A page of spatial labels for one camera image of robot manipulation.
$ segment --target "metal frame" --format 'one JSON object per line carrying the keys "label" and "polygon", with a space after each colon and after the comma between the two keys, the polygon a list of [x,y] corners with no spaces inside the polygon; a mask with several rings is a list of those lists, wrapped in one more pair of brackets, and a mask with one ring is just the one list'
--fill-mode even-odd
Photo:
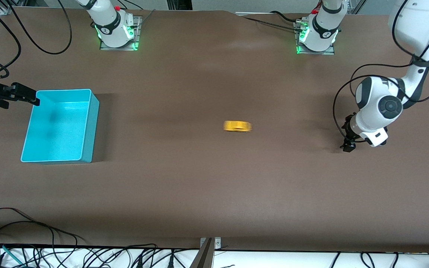
{"label": "metal frame", "polygon": [[[25,6],[27,0],[7,0],[13,6]],[[0,15],[7,15],[11,12],[6,0],[0,0]]]}
{"label": "metal frame", "polygon": [[215,246],[216,239],[214,237],[206,239],[191,263],[190,268],[212,268]]}
{"label": "metal frame", "polygon": [[358,14],[365,3],[366,0],[349,0],[348,14]]}

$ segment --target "plastic container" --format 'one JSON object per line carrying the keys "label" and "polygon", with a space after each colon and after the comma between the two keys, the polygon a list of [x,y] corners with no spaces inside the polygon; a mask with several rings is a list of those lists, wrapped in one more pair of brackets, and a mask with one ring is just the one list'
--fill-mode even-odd
{"label": "plastic container", "polygon": [[90,163],[99,100],[90,89],[40,90],[32,107],[21,162]]}

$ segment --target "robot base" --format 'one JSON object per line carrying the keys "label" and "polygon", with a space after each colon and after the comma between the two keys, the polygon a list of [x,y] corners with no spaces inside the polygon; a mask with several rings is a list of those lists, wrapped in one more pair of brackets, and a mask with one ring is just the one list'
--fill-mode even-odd
{"label": "robot base", "polygon": [[100,41],[100,50],[110,50],[110,51],[136,51],[138,50],[138,44],[140,41],[140,31],[142,28],[142,17],[134,16],[133,17],[133,29],[129,30],[129,33],[133,34],[133,38],[128,41],[124,46],[113,48],[109,47],[101,40]]}
{"label": "robot base", "polygon": [[[294,22],[293,25],[294,25],[295,29],[302,30],[300,24]],[[297,54],[313,54],[313,55],[334,55],[335,54],[333,45],[330,45],[330,47],[328,49],[326,49],[325,51],[312,51],[312,50],[308,49],[305,46],[305,44],[303,44],[299,41],[301,34],[302,34],[302,32],[296,31],[296,51],[297,51]]]}

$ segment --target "brown table surface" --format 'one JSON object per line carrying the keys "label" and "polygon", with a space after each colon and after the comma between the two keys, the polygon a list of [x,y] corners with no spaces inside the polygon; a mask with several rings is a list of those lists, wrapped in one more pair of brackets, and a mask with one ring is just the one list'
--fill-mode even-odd
{"label": "brown table surface", "polygon": [[[60,9],[17,11],[43,48],[65,46]],[[14,16],[4,18],[22,55],[2,81],[92,89],[101,103],[94,162],[21,163],[31,105],[13,102],[0,109],[0,207],[93,245],[193,247],[221,236],[243,249],[429,251],[429,101],[406,110],[382,148],[342,153],[332,120],[334,94],[355,68],[409,61],[386,16],[347,16],[335,56],[318,56],[297,55],[289,30],[228,12],[155,11],[139,51],[99,51],[87,12],[68,12],[73,42],[57,56],[38,51]],[[289,26],[274,14],[255,17]],[[0,61],[15,52],[0,27]],[[357,111],[348,89],[337,107],[341,124]],[[225,120],[253,130],[224,132]],[[0,225],[17,219],[0,212]],[[37,227],[6,233],[50,243]]]}

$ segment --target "metal bracket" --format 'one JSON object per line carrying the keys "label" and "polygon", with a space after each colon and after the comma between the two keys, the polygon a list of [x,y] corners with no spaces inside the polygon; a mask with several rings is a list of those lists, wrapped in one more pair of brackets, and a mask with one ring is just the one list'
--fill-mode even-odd
{"label": "metal bracket", "polygon": [[[200,247],[203,246],[203,243],[206,239],[209,239],[209,237],[202,237],[200,239]],[[214,237],[214,249],[220,249],[221,248],[221,237]]]}
{"label": "metal bracket", "polygon": [[136,51],[138,50],[138,43],[140,42],[140,31],[142,29],[142,16],[133,17],[133,26],[131,31],[133,31],[133,39],[128,41],[124,46],[118,48],[112,48],[104,44],[102,40],[100,41],[100,50],[110,50],[110,51]]}

